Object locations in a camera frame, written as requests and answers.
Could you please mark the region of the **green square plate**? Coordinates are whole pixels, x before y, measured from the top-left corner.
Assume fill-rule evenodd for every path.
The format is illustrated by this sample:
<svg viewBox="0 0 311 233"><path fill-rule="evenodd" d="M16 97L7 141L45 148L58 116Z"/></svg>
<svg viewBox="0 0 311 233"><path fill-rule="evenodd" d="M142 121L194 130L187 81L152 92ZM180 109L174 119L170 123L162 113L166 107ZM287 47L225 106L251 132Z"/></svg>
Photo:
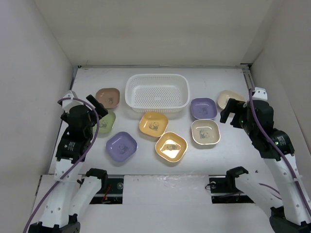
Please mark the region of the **green square plate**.
<svg viewBox="0 0 311 233"><path fill-rule="evenodd" d="M98 134L110 133L116 120L116 115L113 111L108 111L108 114L100 119Z"/></svg>

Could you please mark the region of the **cream plate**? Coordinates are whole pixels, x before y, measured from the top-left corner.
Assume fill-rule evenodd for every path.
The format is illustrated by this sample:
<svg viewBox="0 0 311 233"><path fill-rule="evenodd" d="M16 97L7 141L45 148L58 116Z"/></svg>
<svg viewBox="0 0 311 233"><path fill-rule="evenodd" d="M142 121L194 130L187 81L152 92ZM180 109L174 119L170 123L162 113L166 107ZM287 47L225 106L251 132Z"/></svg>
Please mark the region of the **cream plate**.
<svg viewBox="0 0 311 233"><path fill-rule="evenodd" d="M220 109L224 109L227 105L227 102L229 99L235 99L238 101L245 101L245 98L233 91L230 90L224 90L219 94L218 100L217 100L217 104L219 106Z"/></svg>
<svg viewBox="0 0 311 233"><path fill-rule="evenodd" d="M218 124L211 119L198 119L191 125L192 138L199 145L215 145L220 139Z"/></svg>

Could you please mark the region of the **pink brown square plate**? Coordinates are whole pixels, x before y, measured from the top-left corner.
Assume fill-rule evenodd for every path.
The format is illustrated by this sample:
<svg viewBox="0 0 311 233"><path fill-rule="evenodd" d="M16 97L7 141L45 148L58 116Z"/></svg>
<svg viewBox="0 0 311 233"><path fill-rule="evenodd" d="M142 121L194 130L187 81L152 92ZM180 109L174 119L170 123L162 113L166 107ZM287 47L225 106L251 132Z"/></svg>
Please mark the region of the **pink brown square plate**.
<svg viewBox="0 0 311 233"><path fill-rule="evenodd" d="M120 91L116 88L102 88L97 91L95 98L106 109L114 109L120 102Z"/></svg>

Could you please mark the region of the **purple plate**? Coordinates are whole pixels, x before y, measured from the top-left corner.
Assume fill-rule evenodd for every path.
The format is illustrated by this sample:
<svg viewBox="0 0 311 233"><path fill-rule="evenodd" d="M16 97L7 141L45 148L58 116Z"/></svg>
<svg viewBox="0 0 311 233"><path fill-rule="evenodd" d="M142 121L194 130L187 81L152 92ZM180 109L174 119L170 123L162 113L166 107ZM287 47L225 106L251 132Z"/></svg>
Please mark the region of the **purple plate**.
<svg viewBox="0 0 311 233"><path fill-rule="evenodd" d="M190 110L195 119L214 119L218 113L215 101L210 98L193 99Z"/></svg>
<svg viewBox="0 0 311 233"><path fill-rule="evenodd" d="M123 162L137 150L136 140L127 132L118 132L107 142L105 149L108 155L116 162Z"/></svg>

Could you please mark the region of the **yellow plate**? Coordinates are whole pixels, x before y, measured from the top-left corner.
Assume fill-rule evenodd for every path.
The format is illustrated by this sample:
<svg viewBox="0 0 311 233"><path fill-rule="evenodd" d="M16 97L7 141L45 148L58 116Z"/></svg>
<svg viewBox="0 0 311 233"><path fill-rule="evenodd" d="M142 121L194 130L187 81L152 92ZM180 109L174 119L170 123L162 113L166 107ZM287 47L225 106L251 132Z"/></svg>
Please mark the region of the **yellow plate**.
<svg viewBox="0 0 311 233"><path fill-rule="evenodd" d="M168 118L164 114L146 112L140 120L139 129L146 135L161 137L166 131L168 122Z"/></svg>
<svg viewBox="0 0 311 233"><path fill-rule="evenodd" d="M164 133L155 144L156 153L171 163L179 162L187 149L187 141L174 132Z"/></svg>

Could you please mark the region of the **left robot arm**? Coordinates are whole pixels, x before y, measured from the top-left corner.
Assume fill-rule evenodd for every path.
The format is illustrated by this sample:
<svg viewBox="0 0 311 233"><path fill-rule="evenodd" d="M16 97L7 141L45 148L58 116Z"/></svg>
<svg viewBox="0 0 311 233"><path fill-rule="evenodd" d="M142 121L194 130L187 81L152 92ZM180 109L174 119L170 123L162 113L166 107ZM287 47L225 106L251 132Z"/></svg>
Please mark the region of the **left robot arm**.
<svg viewBox="0 0 311 233"><path fill-rule="evenodd" d="M80 220L97 192L108 188L106 170L91 168L83 179L80 169L99 133L100 119L108 114L92 95L86 100L68 91L58 101L67 127L56 150L54 184L31 214L25 233L79 233Z"/></svg>

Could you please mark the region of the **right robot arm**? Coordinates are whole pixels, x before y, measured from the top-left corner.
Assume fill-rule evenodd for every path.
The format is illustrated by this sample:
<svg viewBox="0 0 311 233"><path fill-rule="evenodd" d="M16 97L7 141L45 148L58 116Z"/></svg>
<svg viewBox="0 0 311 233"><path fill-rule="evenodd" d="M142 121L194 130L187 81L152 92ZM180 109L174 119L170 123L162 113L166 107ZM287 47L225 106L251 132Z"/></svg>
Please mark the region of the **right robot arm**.
<svg viewBox="0 0 311 233"><path fill-rule="evenodd" d="M262 189L242 166L226 172L226 188L246 194L267 215L274 232L309 233L311 199L298 172L289 136L274 127L274 110L266 90L250 89L247 102L229 99L220 113L220 122L226 123L230 114L234 115L230 124L246 132L269 168L280 198Z"/></svg>

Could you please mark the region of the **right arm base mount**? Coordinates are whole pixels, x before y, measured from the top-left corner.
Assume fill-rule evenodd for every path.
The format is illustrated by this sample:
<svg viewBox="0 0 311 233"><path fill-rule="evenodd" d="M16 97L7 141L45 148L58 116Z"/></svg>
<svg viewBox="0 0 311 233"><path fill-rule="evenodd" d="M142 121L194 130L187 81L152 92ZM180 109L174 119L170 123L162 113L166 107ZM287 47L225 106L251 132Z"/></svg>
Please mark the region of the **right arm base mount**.
<svg viewBox="0 0 311 233"><path fill-rule="evenodd" d="M254 203L246 194L229 184L225 176L209 176L205 189L210 191L213 204Z"/></svg>

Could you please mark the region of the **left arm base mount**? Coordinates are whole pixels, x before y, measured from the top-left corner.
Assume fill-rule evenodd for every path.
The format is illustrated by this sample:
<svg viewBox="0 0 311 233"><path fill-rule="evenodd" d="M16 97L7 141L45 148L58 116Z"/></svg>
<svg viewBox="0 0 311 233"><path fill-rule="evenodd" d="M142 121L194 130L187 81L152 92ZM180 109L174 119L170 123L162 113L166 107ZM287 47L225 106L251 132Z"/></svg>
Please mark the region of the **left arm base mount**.
<svg viewBox="0 0 311 233"><path fill-rule="evenodd" d="M96 193L90 204L122 204L123 202L123 176L108 177L108 185L106 189L102 189Z"/></svg>

